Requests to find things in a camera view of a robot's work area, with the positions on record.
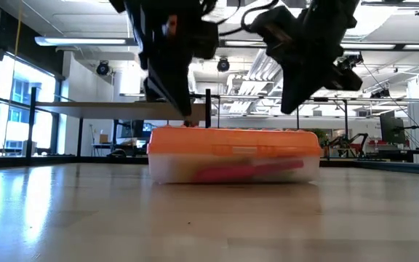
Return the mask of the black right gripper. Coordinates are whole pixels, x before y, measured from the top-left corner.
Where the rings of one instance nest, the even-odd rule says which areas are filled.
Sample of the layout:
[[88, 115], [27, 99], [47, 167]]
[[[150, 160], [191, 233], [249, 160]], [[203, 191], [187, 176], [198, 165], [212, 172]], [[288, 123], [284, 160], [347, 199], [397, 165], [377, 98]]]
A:
[[355, 27], [353, 10], [303, 10], [296, 18], [301, 22], [301, 39], [292, 52], [269, 53], [278, 64], [305, 65], [309, 61], [332, 66], [326, 78], [323, 68], [283, 67], [281, 112], [291, 114], [323, 85], [328, 90], [358, 91], [362, 79], [350, 68], [340, 69], [334, 61], [343, 56], [340, 43], [346, 31]]

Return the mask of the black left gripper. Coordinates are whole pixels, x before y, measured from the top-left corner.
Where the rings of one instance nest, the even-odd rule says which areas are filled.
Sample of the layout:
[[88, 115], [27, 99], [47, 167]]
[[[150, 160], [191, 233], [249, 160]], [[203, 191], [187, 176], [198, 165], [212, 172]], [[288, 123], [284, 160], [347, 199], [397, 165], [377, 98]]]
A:
[[182, 116], [190, 116], [188, 66], [193, 57], [191, 34], [195, 32], [195, 8], [128, 7], [127, 15], [140, 47], [140, 65], [148, 69], [143, 83], [145, 99], [159, 99], [158, 75], [164, 97]]

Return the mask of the orange-lidded clear pencil case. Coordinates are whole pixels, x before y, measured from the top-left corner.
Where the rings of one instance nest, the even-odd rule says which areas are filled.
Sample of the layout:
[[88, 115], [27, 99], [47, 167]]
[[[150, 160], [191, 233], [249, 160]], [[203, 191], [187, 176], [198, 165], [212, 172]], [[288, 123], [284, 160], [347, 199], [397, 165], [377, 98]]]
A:
[[[148, 157], [317, 157], [320, 159], [322, 149], [317, 136], [306, 131], [166, 126], [152, 131], [147, 153]], [[223, 183], [309, 183], [317, 180], [319, 175], [314, 180], [291, 179], [287, 173], [280, 177], [279, 181], [274, 181], [274, 176], [270, 176], [270, 178], [248, 178]]]

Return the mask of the pink pen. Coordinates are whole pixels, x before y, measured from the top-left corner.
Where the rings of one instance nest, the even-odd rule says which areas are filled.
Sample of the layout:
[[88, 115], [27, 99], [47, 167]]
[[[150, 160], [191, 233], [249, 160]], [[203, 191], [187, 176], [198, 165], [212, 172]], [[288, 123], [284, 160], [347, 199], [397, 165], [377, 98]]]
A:
[[207, 167], [198, 171], [193, 182], [196, 183], [223, 183], [253, 178], [256, 175], [271, 174], [285, 170], [294, 170], [304, 166], [303, 160], [293, 159], [282, 162], [262, 164], [244, 163], [230, 164], [219, 167]]

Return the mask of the green potted plant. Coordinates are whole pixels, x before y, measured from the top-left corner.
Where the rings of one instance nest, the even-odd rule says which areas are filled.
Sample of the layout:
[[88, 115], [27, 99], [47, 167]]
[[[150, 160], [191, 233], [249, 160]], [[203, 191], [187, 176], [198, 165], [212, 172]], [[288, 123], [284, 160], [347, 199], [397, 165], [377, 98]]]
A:
[[310, 129], [310, 132], [314, 133], [317, 136], [319, 145], [321, 147], [327, 144], [328, 136], [325, 130], [319, 129], [319, 128], [313, 128], [313, 129]]

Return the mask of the long fluorescent ceiling light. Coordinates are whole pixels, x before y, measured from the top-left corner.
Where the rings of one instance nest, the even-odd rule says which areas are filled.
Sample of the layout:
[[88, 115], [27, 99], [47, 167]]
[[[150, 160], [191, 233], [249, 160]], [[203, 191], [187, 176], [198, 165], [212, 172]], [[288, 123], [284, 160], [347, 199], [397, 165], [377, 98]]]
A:
[[43, 37], [34, 38], [39, 46], [137, 46], [134, 39], [115, 39], [115, 38], [65, 38], [65, 37]]
[[341, 46], [344, 49], [356, 50], [397, 50], [397, 51], [419, 51], [419, 44], [358, 44], [358, 43], [343, 43]]

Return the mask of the black computer monitor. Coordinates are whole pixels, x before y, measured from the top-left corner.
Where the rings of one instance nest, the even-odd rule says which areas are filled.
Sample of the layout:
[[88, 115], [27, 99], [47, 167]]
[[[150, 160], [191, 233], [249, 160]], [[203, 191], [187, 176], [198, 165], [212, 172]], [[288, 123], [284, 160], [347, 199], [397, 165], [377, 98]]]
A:
[[386, 143], [405, 144], [404, 121], [393, 113], [380, 115], [381, 138]]

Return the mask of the black metal rail structure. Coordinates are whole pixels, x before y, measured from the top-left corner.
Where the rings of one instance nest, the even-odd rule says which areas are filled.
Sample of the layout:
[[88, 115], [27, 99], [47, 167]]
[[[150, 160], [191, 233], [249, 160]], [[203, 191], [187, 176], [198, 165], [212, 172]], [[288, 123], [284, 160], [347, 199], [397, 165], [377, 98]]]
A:
[[[419, 126], [419, 99], [312, 98], [291, 114], [280, 112], [280, 98], [263, 95], [194, 95], [204, 104], [213, 127], [324, 130], [330, 136], [368, 133], [381, 137], [382, 123], [401, 119], [405, 127]], [[419, 130], [404, 134], [419, 147]]]

